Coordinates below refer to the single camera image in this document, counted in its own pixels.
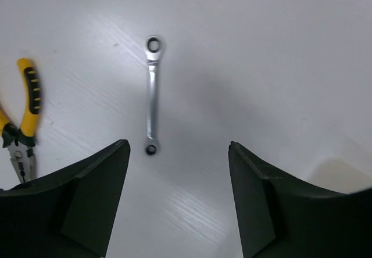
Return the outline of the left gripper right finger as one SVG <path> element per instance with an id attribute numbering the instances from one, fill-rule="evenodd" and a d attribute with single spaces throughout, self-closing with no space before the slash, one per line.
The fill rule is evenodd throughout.
<path id="1" fill-rule="evenodd" d="M 303 181 L 230 143 L 244 257 L 370 257 L 371 190 L 344 194 Z"/>

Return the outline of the small silver wrench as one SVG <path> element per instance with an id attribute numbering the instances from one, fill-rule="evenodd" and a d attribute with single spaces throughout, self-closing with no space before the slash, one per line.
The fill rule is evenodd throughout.
<path id="1" fill-rule="evenodd" d="M 144 151 L 149 157 L 155 156 L 160 149 L 158 140 L 158 98 L 160 63 L 165 51 L 162 37 L 150 35 L 145 40 L 145 56 L 147 65 L 148 110 L 146 113 L 146 140 Z"/>

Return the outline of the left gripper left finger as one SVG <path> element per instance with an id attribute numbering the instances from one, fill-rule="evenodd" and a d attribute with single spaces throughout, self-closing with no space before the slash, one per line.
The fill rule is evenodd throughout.
<path id="1" fill-rule="evenodd" d="M 130 158 L 120 139 L 1 191 L 2 257 L 105 257 Z"/>

